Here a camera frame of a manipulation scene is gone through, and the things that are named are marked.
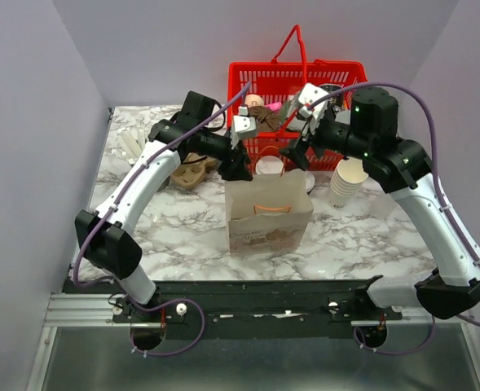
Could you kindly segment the stack of white lids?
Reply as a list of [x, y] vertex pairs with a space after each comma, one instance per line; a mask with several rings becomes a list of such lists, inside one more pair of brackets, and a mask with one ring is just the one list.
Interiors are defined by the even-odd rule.
[[306, 193], [310, 194], [315, 187], [315, 176], [310, 171], [306, 171], [305, 174], [306, 174], [306, 181], [305, 181]]

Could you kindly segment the single white paper cup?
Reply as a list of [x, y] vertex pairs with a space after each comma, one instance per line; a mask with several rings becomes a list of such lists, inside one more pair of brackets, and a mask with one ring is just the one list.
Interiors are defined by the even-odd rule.
[[260, 157], [255, 165], [256, 175], [282, 174], [284, 162], [277, 156]]

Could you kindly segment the brown cardboard cup carrier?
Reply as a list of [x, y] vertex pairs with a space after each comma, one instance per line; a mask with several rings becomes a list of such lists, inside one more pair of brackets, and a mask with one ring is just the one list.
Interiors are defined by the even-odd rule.
[[170, 175], [171, 182], [186, 190], [202, 183], [207, 173], [216, 169], [218, 161], [212, 157], [189, 153], [183, 163]]

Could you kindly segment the stack of white paper cups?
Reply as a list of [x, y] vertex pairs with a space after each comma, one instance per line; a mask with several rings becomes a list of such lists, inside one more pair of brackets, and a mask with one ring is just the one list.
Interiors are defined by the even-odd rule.
[[355, 158], [341, 160], [330, 181], [329, 205], [334, 208], [344, 207], [367, 179], [368, 174], [363, 170], [362, 160]]

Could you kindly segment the white paper takeout bag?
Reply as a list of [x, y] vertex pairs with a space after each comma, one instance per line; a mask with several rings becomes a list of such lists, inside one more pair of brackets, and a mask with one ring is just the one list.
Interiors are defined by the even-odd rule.
[[306, 173], [300, 169], [256, 175], [250, 182], [226, 182], [225, 204], [232, 254], [296, 250], [314, 211]]

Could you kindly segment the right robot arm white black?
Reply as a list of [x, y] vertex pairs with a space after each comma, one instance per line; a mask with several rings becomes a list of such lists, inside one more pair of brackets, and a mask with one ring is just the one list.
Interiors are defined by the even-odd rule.
[[397, 135], [399, 103], [390, 84], [364, 82], [327, 92], [306, 84], [291, 110], [305, 122], [281, 154], [307, 170], [308, 150], [359, 159], [363, 171], [410, 217], [436, 264], [428, 275], [376, 277], [354, 298], [372, 319], [391, 306], [422, 307], [437, 319], [461, 316], [480, 302], [480, 247], [443, 191], [436, 151]]

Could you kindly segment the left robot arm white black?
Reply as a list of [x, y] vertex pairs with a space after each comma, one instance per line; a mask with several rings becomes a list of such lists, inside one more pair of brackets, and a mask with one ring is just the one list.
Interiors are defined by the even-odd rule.
[[73, 282], [77, 287], [85, 285], [78, 271], [86, 259], [120, 284], [133, 300], [131, 311], [139, 320], [149, 322], [159, 314], [156, 285], [140, 265], [142, 249], [132, 234], [149, 201], [191, 152], [220, 161], [218, 172], [226, 181], [252, 180], [250, 160], [239, 137], [206, 129], [236, 101], [243, 101], [248, 90], [244, 86], [217, 112], [194, 114], [175, 123], [161, 121], [152, 127], [141, 156], [117, 189], [95, 211], [82, 210], [75, 218], [79, 253]]

